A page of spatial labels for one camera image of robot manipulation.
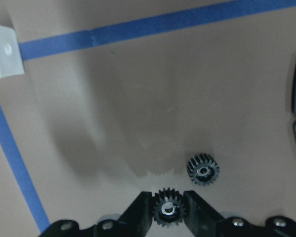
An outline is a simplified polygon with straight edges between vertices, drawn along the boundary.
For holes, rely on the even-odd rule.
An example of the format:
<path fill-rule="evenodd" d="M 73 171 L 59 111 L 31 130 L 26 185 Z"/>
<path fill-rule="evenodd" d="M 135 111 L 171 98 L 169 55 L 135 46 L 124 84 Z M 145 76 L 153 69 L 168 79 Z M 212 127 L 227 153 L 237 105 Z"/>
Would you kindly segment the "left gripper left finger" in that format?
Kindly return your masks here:
<path fill-rule="evenodd" d="M 141 192 L 119 217 L 123 237 L 145 237 L 152 225 L 151 192 Z"/>

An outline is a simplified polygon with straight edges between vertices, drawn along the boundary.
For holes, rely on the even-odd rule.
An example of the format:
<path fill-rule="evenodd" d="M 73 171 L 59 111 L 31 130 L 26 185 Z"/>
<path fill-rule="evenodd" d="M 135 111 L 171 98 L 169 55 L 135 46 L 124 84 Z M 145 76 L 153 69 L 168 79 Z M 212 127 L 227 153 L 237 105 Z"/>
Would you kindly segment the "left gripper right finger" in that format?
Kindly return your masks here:
<path fill-rule="evenodd" d="M 183 220 L 192 235 L 194 237 L 218 237 L 217 225 L 224 221 L 224 217 L 195 191 L 184 191 L 183 200 L 187 210 Z"/>

